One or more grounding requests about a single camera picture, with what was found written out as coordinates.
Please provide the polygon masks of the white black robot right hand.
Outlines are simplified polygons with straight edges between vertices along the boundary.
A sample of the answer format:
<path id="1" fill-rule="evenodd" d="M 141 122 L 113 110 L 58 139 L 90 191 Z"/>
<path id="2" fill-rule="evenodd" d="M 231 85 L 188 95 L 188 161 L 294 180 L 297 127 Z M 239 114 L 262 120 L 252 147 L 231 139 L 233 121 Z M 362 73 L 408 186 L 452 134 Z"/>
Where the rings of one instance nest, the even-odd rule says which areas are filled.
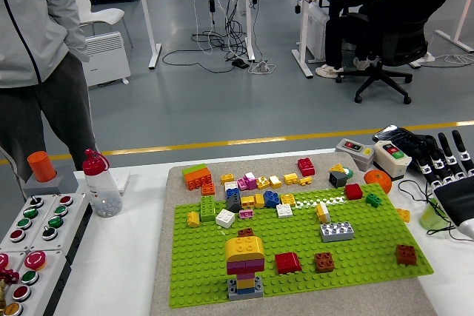
<path id="1" fill-rule="evenodd" d="M 452 131 L 459 158 L 455 158 L 443 133 L 438 134 L 443 156 L 437 143 L 427 140 L 427 151 L 413 153 L 419 169 L 431 186 L 434 198 L 456 229 L 473 237 L 473 160 L 457 130 Z"/>

